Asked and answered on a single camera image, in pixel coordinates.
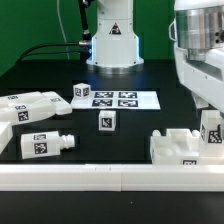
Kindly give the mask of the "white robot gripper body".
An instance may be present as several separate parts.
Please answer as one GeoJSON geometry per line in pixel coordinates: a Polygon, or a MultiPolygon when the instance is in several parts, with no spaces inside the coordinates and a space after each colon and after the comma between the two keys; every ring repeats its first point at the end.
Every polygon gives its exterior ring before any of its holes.
{"type": "Polygon", "coordinates": [[[224,113],[224,46],[206,52],[205,61],[187,58],[187,51],[177,45],[176,21],[169,26],[174,41],[174,57],[179,82],[221,113],[224,113]]]}

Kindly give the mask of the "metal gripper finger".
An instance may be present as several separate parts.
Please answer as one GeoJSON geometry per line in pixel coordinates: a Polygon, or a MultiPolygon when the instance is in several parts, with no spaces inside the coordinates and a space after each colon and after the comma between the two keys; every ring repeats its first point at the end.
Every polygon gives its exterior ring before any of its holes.
{"type": "Polygon", "coordinates": [[[203,108],[207,108],[209,106],[209,104],[204,99],[199,97],[198,95],[193,94],[192,97],[194,99],[195,106],[197,109],[203,109],[203,108]]]}

